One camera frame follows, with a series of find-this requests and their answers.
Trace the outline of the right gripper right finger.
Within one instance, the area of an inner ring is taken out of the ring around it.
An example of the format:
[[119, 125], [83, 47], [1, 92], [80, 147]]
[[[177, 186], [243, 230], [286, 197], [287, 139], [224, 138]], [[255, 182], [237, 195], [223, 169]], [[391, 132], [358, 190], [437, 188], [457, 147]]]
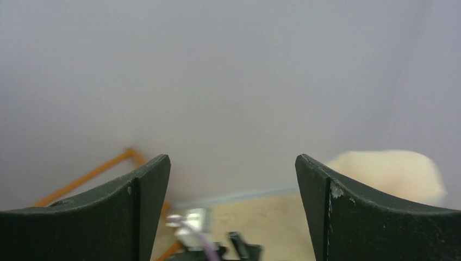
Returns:
[[316, 260], [460, 260], [460, 211], [398, 198], [296, 158]]

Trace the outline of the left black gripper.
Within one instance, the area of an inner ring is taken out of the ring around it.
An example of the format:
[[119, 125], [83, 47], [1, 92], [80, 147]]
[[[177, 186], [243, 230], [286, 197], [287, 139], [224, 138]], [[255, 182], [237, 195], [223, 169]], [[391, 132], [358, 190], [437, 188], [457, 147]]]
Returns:
[[231, 231], [226, 234], [229, 246], [223, 242], [212, 242], [203, 247], [198, 241], [198, 247], [189, 247], [182, 244], [182, 251], [169, 255], [170, 261], [199, 261], [199, 260], [262, 260], [263, 246], [247, 242], [242, 234]]

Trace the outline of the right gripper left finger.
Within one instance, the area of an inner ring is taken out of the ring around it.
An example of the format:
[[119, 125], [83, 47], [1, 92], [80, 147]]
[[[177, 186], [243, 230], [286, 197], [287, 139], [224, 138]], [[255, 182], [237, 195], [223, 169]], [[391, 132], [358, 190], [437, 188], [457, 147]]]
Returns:
[[49, 207], [1, 212], [1, 260], [150, 260], [169, 182], [161, 154]]

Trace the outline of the patterned white paper bag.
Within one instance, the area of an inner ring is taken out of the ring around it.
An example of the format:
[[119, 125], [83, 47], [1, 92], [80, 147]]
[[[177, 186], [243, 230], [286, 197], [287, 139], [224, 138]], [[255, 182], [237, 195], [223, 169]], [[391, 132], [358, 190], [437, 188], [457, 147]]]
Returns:
[[414, 151], [347, 151], [326, 166], [389, 195], [429, 206], [440, 207], [447, 196], [435, 162]]

